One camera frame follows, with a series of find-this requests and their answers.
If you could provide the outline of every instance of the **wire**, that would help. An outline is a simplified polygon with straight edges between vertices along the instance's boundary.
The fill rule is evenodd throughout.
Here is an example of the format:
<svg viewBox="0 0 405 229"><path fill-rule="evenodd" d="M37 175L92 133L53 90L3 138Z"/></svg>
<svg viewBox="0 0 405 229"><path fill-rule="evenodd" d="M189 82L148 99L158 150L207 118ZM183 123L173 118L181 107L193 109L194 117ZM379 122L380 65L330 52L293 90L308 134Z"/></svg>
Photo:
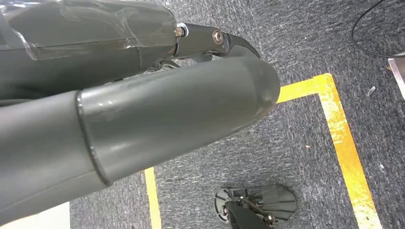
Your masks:
<svg viewBox="0 0 405 229"><path fill-rule="evenodd" d="M351 38L352 38L352 42L354 43L354 45L356 45L357 48L359 48L361 51L366 52L370 55L374 55L374 56L379 56L379 57L385 57L385 58L405 58L405 55L385 55L385 54L379 54L379 53L375 53L372 51L369 51L365 48L363 48L362 46L360 46L357 41L354 39L354 29L356 28L357 23L360 21L360 19L362 19L364 17L364 15L366 15L369 11L371 11L372 9L374 9L376 6L380 5L383 1L385 0L380 0L379 2L377 2L376 4L374 4L372 7L370 7L368 10L366 10L362 15L360 15L360 17L357 19L357 21L353 24L352 27L352 32L351 32Z"/></svg>

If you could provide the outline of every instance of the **yellow floor tape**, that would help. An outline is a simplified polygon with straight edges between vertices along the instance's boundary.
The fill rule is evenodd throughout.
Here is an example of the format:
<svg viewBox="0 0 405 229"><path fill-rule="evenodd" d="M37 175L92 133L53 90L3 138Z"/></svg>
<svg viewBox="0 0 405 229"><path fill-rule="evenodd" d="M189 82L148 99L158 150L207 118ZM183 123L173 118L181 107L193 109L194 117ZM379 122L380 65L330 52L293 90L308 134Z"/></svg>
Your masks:
<svg viewBox="0 0 405 229"><path fill-rule="evenodd" d="M381 223L332 75L328 73L318 75L309 80L281 87L277 103L311 94L319 95L359 229L381 229ZM161 229L153 168L145 170L145 175L152 229Z"/></svg>

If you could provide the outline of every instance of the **clear plastic film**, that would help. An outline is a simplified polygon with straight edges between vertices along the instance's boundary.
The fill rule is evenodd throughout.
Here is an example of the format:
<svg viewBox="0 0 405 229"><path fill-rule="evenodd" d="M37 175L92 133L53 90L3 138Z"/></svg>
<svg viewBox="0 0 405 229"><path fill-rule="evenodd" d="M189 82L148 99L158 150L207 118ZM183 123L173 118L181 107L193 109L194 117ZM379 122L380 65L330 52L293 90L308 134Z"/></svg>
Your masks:
<svg viewBox="0 0 405 229"><path fill-rule="evenodd" d="M0 52L32 60L176 43L173 14L126 0L0 0Z"/></svg>

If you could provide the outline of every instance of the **screw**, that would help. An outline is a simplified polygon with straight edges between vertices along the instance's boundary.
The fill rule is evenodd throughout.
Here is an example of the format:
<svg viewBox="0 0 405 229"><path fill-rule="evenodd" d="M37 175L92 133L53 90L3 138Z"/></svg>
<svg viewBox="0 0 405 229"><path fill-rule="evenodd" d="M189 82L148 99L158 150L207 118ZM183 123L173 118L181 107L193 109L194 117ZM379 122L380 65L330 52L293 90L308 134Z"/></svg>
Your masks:
<svg viewBox="0 0 405 229"><path fill-rule="evenodd" d="M174 34L176 35L176 37L181 37L184 34L184 30L181 27L177 27L174 30Z"/></svg>
<svg viewBox="0 0 405 229"><path fill-rule="evenodd" d="M213 40L215 44L222 44L222 42L224 41L224 36L222 35L221 31L214 30Z"/></svg>
<svg viewBox="0 0 405 229"><path fill-rule="evenodd" d="M225 207L225 205L224 205L224 206L222 206L221 213L222 213L224 216L227 216L227 215L228 215L228 208L227 208L227 207Z"/></svg>

